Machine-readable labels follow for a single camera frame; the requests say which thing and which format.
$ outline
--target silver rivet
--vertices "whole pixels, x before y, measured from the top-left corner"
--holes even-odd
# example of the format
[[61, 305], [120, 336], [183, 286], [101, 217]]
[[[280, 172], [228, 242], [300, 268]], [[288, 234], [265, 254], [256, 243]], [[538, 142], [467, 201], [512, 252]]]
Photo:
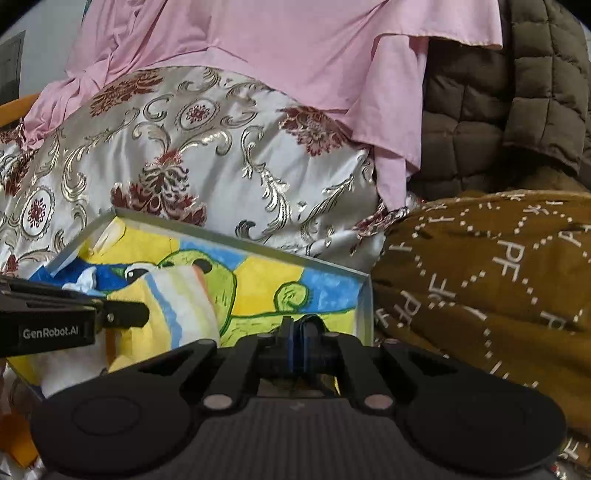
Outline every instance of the silver rivet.
[[203, 399], [203, 405], [209, 410], [226, 410], [232, 403], [232, 399], [227, 395], [208, 395]]
[[365, 406], [372, 410], [386, 410], [392, 406], [394, 400], [387, 395], [370, 395], [365, 398]]

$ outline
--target pink cloth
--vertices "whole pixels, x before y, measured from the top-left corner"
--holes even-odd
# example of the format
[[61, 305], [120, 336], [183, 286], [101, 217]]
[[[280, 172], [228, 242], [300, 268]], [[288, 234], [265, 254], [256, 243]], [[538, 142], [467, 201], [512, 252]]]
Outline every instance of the pink cloth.
[[108, 83], [146, 67], [208, 65], [329, 111], [376, 149], [378, 189], [404, 204], [420, 167], [427, 39], [500, 46], [497, 0], [94, 0], [66, 67], [25, 117], [27, 147]]

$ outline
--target quilted fabric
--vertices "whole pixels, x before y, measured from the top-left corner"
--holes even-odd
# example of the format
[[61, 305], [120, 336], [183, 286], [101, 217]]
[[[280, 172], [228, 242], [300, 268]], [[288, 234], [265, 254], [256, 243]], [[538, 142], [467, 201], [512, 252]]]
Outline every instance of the quilted fabric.
[[554, 0], [499, 0], [499, 9], [503, 50], [430, 44], [422, 169], [410, 182], [428, 200], [506, 189], [548, 165], [575, 176], [588, 162], [582, 181], [591, 186], [589, 60], [578, 20]]

